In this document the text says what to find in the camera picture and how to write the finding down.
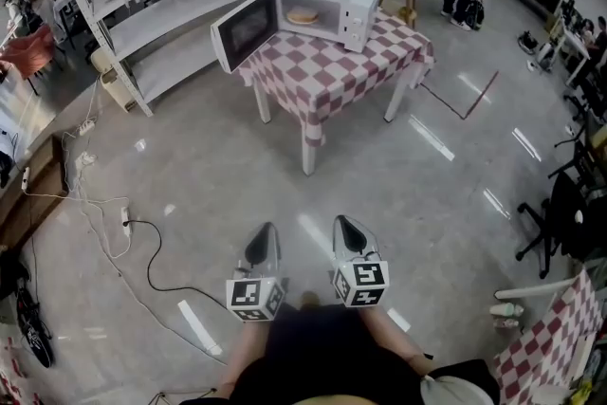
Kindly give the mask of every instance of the glossy floor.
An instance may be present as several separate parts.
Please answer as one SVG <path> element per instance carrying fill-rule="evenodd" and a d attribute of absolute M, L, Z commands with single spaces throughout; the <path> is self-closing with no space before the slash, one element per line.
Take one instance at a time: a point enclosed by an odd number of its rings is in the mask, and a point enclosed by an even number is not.
<path fill-rule="evenodd" d="M 536 255 L 514 259 L 535 234 L 516 207 L 549 195 L 546 175 L 571 156 L 570 146 L 553 149 L 568 137 L 571 118 L 561 101 L 564 75 L 526 68 L 516 36 L 530 29 L 542 39 L 542 25 L 517 0 L 487 0 L 479 32 L 450 25 L 440 7 L 441 0 L 418 0 L 417 27 L 437 60 L 428 87 L 467 111 L 498 71 L 465 120 L 419 87 L 386 124 L 388 84 L 326 124 L 316 173 L 306 177 L 296 121 L 272 104 L 273 120 L 263 125 L 252 90 L 213 65 L 160 99 L 150 119 L 104 108 L 94 131 L 70 146 L 72 155 L 86 148 L 98 157 L 83 172 L 88 196 L 127 196 L 133 217 L 158 225 L 156 285 L 195 285 L 220 298 L 249 232 L 271 220 L 289 299 L 307 288 L 332 299 L 319 242 L 337 214 L 349 214 L 377 235 L 390 262 L 386 305 L 411 324 L 423 349 L 440 363 L 489 359 L 513 336 L 492 327 L 493 291 L 539 282 Z M 114 261 L 120 274 L 110 265 L 106 245 L 113 254 L 127 246 L 122 205 L 104 205 L 103 249 L 75 202 L 62 203 L 35 234 L 38 294 L 57 363 L 43 370 L 21 354 L 45 403 L 147 403 L 159 390 L 214 384 L 220 366 L 160 327 L 125 282 L 162 322 L 200 345 L 178 307 L 187 301 L 222 359 L 241 325 L 192 291 L 148 286 L 158 241 L 146 226 L 135 226 L 130 251 Z M 85 210 L 102 234 L 100 212 Z M 24 252 L 32 266 L 31 245 Z M 547 280 L 563 278 L 567 267 L 557 257 Z M 528 304 L 524 320 L 532 323 L 546 302 Z"/>

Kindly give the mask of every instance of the microwave window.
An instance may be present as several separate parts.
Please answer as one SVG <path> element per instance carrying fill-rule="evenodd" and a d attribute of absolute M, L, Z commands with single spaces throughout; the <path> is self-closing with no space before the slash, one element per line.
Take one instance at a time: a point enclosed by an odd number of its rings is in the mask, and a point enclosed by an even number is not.
<path fill-rule="evenodd" d="M 241 51 L 244 46 L 251 43 L 260 33 L 266 31 L 268 21 L 265 6 L 257 6 L 255 10 L 248 12 L 247 17 L 241 19 L 232 28 L 234 51 Z"/>

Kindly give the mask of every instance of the checkered cloth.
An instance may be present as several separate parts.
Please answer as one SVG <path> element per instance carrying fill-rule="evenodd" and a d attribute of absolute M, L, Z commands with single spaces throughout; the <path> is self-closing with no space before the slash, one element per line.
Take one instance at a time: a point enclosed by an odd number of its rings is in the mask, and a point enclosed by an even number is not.
<path fill-rule="evenodd" d="M 266 92 L 297 117 L 312 147 L 324 143 L 322 123 L 380 86 L 409 64 L 434 63 L 432 43 L 399 19 L 379 10 L 362 53 L 317 37 L 279 31 L 238 68 L 245 85 Z"/>
<path fill-rule="evenodd" d="M 495 359 L 501 405 L 531 404 L 544 384 L 563 385 L 578 338 L 598 332 L 600 308 L 583 270 L 541 321 Z"/>

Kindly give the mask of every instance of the metal shelving unit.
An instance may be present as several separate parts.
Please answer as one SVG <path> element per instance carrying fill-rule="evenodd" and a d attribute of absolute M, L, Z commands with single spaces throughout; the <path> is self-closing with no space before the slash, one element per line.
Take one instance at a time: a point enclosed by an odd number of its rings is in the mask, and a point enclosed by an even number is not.
<path fill-rule="evenodd" d="M 216 60 L 211 43 L 212 14 L 238 0 L 160 0 L 108 29 L 103 19 L 127 2 L 76 0 L 86 23 L 118 77 L 148 116 L 148 103 Z M 130 66 L 127 57 L 159 37 L 205 16 L 205 23 L 181 34 Z"/>

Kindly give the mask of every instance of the sneaker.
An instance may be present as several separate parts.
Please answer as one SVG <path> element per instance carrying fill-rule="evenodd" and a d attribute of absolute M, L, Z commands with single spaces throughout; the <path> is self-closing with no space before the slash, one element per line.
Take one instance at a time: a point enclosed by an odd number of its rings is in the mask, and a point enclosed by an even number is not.
<path fill-rule="evenodd" d="M 470 26 L 469 26 L 468 24 L 466 24 L 464 21 L 462 21 L 462 22 L 457 22 L 455 19 L 451 18 L 451 23 L 452 23 L 454 26 L 458 26 L 460 29 L 463 29 L 463 30 L 471 30 L 471 29 L 470 29 Z"/>

